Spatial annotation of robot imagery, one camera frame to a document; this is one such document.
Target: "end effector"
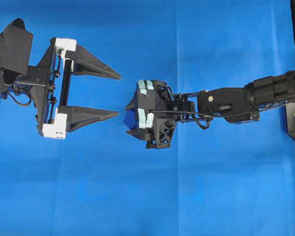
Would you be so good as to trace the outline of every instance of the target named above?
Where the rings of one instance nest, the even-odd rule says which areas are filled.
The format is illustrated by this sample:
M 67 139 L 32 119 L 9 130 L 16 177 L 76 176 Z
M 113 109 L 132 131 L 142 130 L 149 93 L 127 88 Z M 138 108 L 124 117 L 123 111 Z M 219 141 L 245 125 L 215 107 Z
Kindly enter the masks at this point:
M 121 76 L 77 44 L 74 39 L 52 38 L 50 46 L 36 66 L 29 65 L 33 34 L 26 31 L 22 19 L 16 19 L 0 34 L 0 98 L 25 94 L 37 109 L 38 133 L 64 139 L 67 132 L 118 116 L 118 112 L 68 106 L 71 75 L 92 75 L 119 80 Z M 55 108 L 55 79 L 63 66 L 59 106 Z

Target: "blue object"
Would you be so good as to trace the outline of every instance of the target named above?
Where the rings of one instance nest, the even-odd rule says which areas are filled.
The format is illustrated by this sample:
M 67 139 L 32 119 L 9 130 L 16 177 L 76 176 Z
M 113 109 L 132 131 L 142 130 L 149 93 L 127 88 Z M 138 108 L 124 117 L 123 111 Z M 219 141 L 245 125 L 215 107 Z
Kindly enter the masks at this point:
M 128 110 L 126 116 L 123 120 L 123 123 L 130 129 L 137 129 L 138 122 L 135 120 L 135 114 L 133 110 Z
M 206 131 L 179 124 L 164 150 L 122 123 L 140 79 L 192 92 L 295 69 L 289 0 L 0 1 L 0 32 L 17 17 L 34 33 L 31 64 L 57 36 L 119 72 L 72 77 L 68 105 L 120 115 L 58 141 L 38 136 L 33 106 L 0 101 L 0 236 L 295 235 L 284 109 Z

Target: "light blue tape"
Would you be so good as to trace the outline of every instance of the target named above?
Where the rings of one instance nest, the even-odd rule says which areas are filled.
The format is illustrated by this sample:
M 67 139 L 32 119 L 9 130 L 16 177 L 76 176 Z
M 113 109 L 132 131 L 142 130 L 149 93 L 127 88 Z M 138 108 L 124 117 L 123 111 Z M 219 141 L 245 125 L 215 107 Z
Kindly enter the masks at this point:
M 147 89 L 154 90 L 153 83 L 150 80 L 147 80 Z
M 146 113 L 143 109 L 138 108 L 139 114 L 139 128 L 145 129 L 146 128 Z
M 154 114 L 153 113 L 148 113 L 147 122 L 146 122 L 146 128 L 152 128 L 153 120 L 154 120 Z

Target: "black cable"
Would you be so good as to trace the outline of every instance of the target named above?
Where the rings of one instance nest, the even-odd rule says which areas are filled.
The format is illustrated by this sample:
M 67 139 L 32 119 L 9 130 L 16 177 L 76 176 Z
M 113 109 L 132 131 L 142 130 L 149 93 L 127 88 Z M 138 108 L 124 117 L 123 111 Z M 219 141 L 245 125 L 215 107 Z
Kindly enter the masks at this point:
M 196 118 L 196 116 L 194 114 L 192 114 L 191 116 L 193 117 L 194 121 L 201 129 L 209 129 L 211 120 L 207 119 L 206 126 L 204 126 L 199 122 L 199 120 Z
M 16 104 L 18 104 L 20 107 L 28 107 L 31 104 L 31 96 L 29 94 L 27 94 L 27 96 L 29 97 L 29 102 L 28 103 L 20 103 L 19 101 L 17 101 L 15 99 L 15 97 L 12 96 L 12 94 L 10 94 L 9 92 L 7 92 L 9 94 L 10 97 L 12 97 L 12 99 L 14 100 L 14 102 Z
M 264 109 L 256 111 L 256 112 L 269 111 L 269 110 L 272 110 L 272 109 L 275 109 L 275 108 L 286 106 L 288 103 L 289 102 L 279 104 L 279 105 L 276 105 L 276 106 L 271 106 L 271 107 L 264 108 Z M 175 112 L 175 111 L 154 111 L 154 110 L 150 110 L 150 112 L 153 112 L 153 113 L 155 113 L 155 112 L 158 112 L 158 113 L 165 112 L 165 113 L 177 113 L 177 114 L 191 114 L 191 115 L 200 115 L 202 117 L 211 117 L 211 118 L 227 118 L 227 117 L 240 116 L 240 115 L 244 115 L 244 114 L 248 113 L 248 112 L 241 112 L 241 113 L 236 113 L 236 114 L 232 114 L 232 115 L 216 116 L 216 115 L 207 115 L 207 114 L 203 114 L 203 113 L 199 113 L 199 112 L 179 112 L 179 111 Z

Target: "white plastic part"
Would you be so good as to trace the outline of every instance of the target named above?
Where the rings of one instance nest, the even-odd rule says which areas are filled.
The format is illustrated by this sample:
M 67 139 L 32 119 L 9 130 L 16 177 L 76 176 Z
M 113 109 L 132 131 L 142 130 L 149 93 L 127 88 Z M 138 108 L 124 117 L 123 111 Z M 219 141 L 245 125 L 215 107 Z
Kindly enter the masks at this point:
M 77 41 L 75 39 L 70 39 L 70 38 L 56 38 L 55 47 L 57 51 L 61 50 L 61 58 L 62 58 L 63 66 L 64 66 L 65 53 L 67 51 L 75 52 L 77 48 Z
M 43 124 L 43 136 L 53 139 L 65 139 L 66 137 L 67 114 L 58 113 L 56 109 L 55 121 L 53 124 Z

